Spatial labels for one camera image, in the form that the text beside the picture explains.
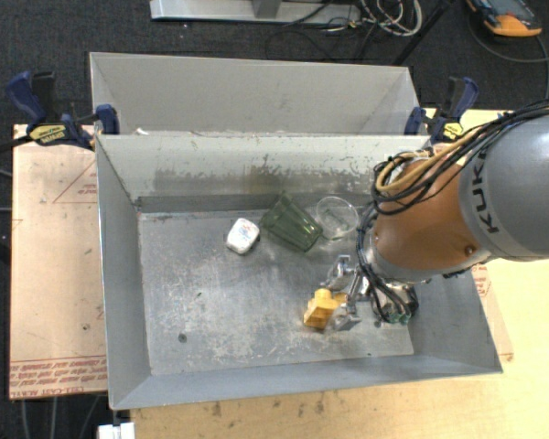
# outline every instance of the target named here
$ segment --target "bin floor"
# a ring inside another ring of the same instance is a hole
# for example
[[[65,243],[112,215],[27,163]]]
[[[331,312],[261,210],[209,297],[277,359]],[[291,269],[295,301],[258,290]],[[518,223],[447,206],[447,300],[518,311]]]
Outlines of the bin floor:
[[[352,330],[303,325],[308,300],[339,254],[355,262],[355,233],[309,252],[268,234],[245,255],[226,236],[264,210],[142,213],[139,239],[146,335],[153,375],[413,354],[404,326],[375,327],[369,303]]]

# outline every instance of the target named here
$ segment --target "blue clamp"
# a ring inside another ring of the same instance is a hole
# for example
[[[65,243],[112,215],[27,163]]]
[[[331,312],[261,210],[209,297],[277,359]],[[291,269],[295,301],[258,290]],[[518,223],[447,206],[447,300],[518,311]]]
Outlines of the blue clamp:
[[[27,136],[39,145],[73,145],[93,150],[93,135],[84,131],[79,121],[100,121],[101,127],[94,134],[119,134],[120,132],[116,111],[110,104],[98,106],[94,114],[78,121],[68,113],[63,113],[60,122],[46,123],[47,112],[40,104],[38,96],[33,93],[29,71],[16,75],[8,82],[5,91],[10,101],[30,117]]]
[[[474,80],[450,77],[444,106],[437,109],[433,118],[426,116],[425,109],[415,107],[404,127],[404,134],[418,134],[423,123],[430,135],[431,145],[455,141],[462,132],[459,125],[461,116],[474,105],[478,94],[478,85]]]

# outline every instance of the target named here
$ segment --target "clear glass cup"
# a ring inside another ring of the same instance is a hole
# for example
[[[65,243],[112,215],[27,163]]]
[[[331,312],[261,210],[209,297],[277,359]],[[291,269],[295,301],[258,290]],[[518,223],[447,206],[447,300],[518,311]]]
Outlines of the clear glass cup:
[[[264,213],[259,225],[303,252],[311,249],[323,232],[315,219],[286,192]]]
[[[356,229],[360,216],[356,207],[343,198],[325,197],[316,206],[316,220],[323,237],[336,241]]]

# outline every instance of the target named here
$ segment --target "dark gray carpet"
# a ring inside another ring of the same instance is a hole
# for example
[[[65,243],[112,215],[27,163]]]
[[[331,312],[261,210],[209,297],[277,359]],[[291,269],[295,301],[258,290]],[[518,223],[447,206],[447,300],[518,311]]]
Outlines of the dark gray carpet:
[[[267,24],[152,22],[149,1],[0,0],[0,144],[10,139],[12,124],[27,120],[4,92],[5,84],[20,71],[54,71],[59,106],[81,115],[91,108],[87,66],[91,51],[353,63],[362,42],[361,33],[331,37],[301,26],[281,32],[282,27]],[[440,0],[419,1],[428,14]],[[549,56],[549,0],[526,1],[543,20],[540,40]],[[356,61],[390,64],[408,42],[400,37],[375,38]],[[488,44],[501,57],[471,36],[468,11],[462,0],[457,0],[404,63],[411,69],[421,104],[443,102],[449,76],[468,76],[477,82],[480,96],[475,107],[480,109],[515,109],[549,95],[549,64],[517,61],[544,58],[535,38]],[[11,161],[10,154],[0,155],[0,168],[10,170]],[[0,206],[9,206],[11,191],[10,180],[0,176]],[[0,213],[0,242],[10,245],[7,213]],[[20,404],[6,397],[8,287],[9,269],[0,262],[0,427],[8,437],[20,438],[24,437]],[[57,437],[76,438],[91,406],[91,396],[61,399]],[[48,437],[51,407],[50,402],[28,405],[33,437]],[[111,420],[103,399],[87,429]]]

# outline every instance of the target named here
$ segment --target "cardboard sheet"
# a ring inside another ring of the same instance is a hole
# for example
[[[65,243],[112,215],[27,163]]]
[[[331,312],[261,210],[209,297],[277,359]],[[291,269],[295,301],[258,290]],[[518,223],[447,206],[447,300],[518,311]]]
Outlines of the cardboard sheet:
[[[10,399],[107,388],[94,159],[14,150]]]

